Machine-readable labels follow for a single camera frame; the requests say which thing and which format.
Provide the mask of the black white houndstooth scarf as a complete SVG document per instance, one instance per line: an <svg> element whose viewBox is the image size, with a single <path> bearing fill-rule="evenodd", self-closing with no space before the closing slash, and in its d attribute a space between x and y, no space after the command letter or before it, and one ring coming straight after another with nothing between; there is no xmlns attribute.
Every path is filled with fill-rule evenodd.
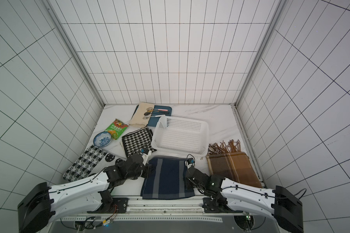
<svg viewBox="0 0 350 233"><path fill-rule="evenodd" d="M133 154L139 154L143 148L155 152L156 149L151 146L152 137L153 132L148 127L141 128L123 136L122 145L126 157L130 157Z"/></svg>

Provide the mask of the brown striped fringed scarf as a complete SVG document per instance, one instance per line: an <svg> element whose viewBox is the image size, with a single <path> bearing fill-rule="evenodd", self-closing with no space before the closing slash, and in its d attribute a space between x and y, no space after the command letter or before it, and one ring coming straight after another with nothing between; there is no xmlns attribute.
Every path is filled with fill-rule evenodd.
<svg viewBox="0 0 350 233"><path fill-rule="evenodd" d="M261 188L249 157L241 150L239 140L210 144L207 161L211 175L220 175L235 182Z"/></svg>

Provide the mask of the navy grey striped scarf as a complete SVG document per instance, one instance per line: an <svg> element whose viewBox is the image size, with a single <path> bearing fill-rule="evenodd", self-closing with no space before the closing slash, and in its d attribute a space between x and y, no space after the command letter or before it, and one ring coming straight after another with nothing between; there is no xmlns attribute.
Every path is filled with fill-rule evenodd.
<svg viewBox="0 0 350 233"><path fill-rule="evenodd" d="M187 185L185 159L158 156L149 161L149 175L141 190L144 200L178 200L195 196Z"/></svg>

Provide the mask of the white plastic perforated basket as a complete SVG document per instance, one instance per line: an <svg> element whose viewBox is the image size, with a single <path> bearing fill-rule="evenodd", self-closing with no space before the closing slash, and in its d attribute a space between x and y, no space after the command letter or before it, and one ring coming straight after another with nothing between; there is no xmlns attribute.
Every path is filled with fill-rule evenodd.
<svg viewBox="0 0 350 233"><path fill-rule="evenodd" d="M162 116L154 130L151 146L166 152L206 156L209 146L209 125L201 120Z"/></svg>

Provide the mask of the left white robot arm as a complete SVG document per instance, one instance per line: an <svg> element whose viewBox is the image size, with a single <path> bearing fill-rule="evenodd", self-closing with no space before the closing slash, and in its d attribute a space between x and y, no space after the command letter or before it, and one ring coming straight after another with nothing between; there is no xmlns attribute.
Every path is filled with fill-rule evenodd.
<svg viewBox="0 0 350 233"><path fill-rule="evenodd" d="M63 217L108 213L114 206L111 190L128 179L148 175L148 154L134 154L89 177L61 185L37 184L18 204L18 231L37 233Z"/></svg>

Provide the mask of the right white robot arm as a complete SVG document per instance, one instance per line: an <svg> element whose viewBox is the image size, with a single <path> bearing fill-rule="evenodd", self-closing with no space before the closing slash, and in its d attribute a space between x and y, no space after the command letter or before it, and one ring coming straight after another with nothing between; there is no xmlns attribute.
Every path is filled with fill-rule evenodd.
<svg viewBox="0 0 350 233"><path fill-rule="evenodd" d="M246 213L275 220L284 230L302 233L303 205L295 194L282 186L256 188L220 175L207 175L188 165L186 181L205 195L206 213Z"/></svg>

